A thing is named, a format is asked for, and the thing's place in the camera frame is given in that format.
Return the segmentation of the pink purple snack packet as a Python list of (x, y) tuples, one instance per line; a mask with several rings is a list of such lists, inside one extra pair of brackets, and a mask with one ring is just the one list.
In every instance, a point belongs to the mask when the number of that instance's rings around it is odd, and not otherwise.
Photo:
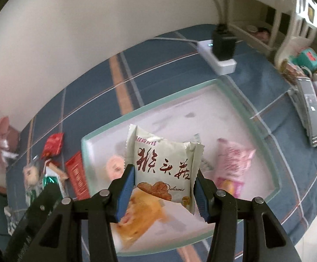
[(217, 166), (212, 177), (216, 187), (238, 198), (244, 186), (244, 174), (249, 170), (255, 154), (254, 148), (219, 138)]

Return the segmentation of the yellow soft bread packet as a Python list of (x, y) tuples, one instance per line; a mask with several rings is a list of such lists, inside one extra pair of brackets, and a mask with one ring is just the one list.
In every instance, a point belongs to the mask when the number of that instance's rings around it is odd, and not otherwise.
[(156, 221), (167, 222), (162, 200), (142, 190), (134, 189), (125, 215), (115, 224), (123, 248), (129, 248)]

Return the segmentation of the white mushroom biscuit packet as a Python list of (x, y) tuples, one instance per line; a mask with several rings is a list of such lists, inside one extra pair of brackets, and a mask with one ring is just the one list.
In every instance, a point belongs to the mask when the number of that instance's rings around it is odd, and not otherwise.
[(204, 146), (174, 142), (129, 126), (125, 164), (134, 166), (134, 184), (152, 196), (179, 203), (195, 213), (193, 188), (202, 162)]

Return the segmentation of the green white cracker packet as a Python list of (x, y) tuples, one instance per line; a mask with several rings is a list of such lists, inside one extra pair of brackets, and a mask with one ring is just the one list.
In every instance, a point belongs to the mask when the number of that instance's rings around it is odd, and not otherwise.
[(54, 184), (57, 186), (57, 193), (61, 195), (61, 198), (67, 197), (67, 193), (64, 187), (64, 181), (61, 176), (55, 172), (53, 169), (50, 169), (48, 166), (44, 169), (44, 176), (42, 179), (42, 188), (46, 188), (46, 186)]

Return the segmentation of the orange bread snack packet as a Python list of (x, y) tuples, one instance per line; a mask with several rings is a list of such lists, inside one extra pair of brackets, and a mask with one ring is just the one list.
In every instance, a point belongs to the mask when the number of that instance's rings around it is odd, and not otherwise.
[(44, 175), (56, 177), (61, 181), (68, 180), (67, 173), (61, 170), (51, 159), (44, 162)]

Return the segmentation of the clear bun package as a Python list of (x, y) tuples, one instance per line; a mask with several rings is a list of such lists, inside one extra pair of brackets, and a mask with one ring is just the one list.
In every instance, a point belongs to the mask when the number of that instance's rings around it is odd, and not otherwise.
[(42, 173), (39, 157), (36, 155), (32, 161), (23, 168), (25, 200), (28, 207), (42, 192)]

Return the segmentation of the red gold flat packet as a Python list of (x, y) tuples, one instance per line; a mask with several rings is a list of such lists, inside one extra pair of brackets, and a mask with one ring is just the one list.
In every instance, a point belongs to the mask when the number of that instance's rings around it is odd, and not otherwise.
[(66, 162), (65, 167), (76, 198), (78, 200), (90, 198), (81, 151), (73, 155)]

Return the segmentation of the blue white tissue pack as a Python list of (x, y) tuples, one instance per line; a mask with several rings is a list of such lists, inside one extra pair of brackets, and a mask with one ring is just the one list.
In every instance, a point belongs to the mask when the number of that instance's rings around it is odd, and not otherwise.
[(25, 211), (26, 209), (12, 210), (9, 206), (4, 207), (4, 214), (7, 219), (7, 232), (10, 236), (13, 235)]

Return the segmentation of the red crinkled snack packet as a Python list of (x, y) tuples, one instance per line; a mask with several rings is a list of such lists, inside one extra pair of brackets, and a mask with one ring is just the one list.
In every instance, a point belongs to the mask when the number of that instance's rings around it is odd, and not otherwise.
[(41, 158), (55, 157), (61, 153), (64, 141), (64, 133), (54, 133), (48, 137), (42, 150)]

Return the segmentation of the round peach pastry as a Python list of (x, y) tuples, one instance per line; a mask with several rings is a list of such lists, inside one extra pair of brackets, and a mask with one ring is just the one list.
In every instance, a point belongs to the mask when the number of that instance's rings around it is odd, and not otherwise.
[(125, 170), (124, 158), (119, 155), (113, 155), (107, 161), (105, 169), (109, 180), (121, 178)]

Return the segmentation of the white tray green rim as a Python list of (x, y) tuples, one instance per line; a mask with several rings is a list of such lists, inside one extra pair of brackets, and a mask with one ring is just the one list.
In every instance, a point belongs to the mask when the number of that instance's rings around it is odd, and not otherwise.
[(217, 166), (219, 138), (255, 150), (244, 176), (241, 198), (261, 196), (271, 200), (281, 188), (275, 162), (256, 126), (241, 102), (215, 79), (154, 101), (84, 136), (81, 152), (91, 195), (109, 187), (111, 178), (106, 166), (111, 159), (127, 155), (131, 125), (148, 132), (150, 141), (132, 151), (135, 180), (166, 183), (172, 199), (160, 200), (163, 219), (156, 220), (133, 241), (112, 226), (115, 248), (121, 257), (170, 251), (212, 236), (214, 225), (206, 223), (197, 208), (181, 202), (192, 189), (186, 179), (192, 159), (183, 151), (189, 142), (203, 145), (200, 167), (209, 179)]

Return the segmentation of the grey remote control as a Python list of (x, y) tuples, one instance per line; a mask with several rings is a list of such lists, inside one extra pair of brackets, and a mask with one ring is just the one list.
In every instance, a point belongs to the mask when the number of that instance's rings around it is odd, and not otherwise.
[(308, 139), (313, 147), (317, 147), (317, 97), (309, 78), (297, 78), (297, 96)]

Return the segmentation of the blue plaid tablecloth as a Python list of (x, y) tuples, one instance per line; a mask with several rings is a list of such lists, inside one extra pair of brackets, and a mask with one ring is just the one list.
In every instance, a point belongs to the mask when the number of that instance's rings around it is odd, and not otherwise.
[[(210, 38), (213, 26), (203, 24), (163, 34), (118, 55), (124, 87), (134, 108), (147, 105), (196, 84), (215, 73), (188, 40)], [(259, 127), (277, 164), (282, 187), (270, 207), (294, 243), (317, 215), (317, 148), (308, 143), (297, 111), (288, 97), (288, 83), (245, 42), (237, 43), (236, 71), (224, 78)], [(8, 204), (17, 218), (26, 212), (23, 167), (42, 153), (46, 139), (63, 131), (58, 162), (81, 149), (81, 139), (120, 116), (110, 62), (104, 61), (57, 93), (22, 130), (18, 160), (7, 170)]]

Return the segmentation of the black power adapter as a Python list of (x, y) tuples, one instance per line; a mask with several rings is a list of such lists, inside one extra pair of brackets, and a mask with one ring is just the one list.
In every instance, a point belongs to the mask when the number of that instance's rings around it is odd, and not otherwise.
[(226, 24), (218, 24), (212, 33), (212, 52), (219, 61), (230, 60), (234, 56), (237, 37), (228, 30)]

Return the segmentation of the white chair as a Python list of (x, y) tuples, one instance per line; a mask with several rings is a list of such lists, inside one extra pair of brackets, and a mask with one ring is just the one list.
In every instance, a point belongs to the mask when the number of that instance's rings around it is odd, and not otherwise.
[(317, 32), (317, 3), (314, 0), (275, 0), (273, 34), (279, 32), (282, 14), (289, 15), (289, 25), (287, 34), (274, 56), (276, 68), (280, 68), (285, 59), (310, 47)]

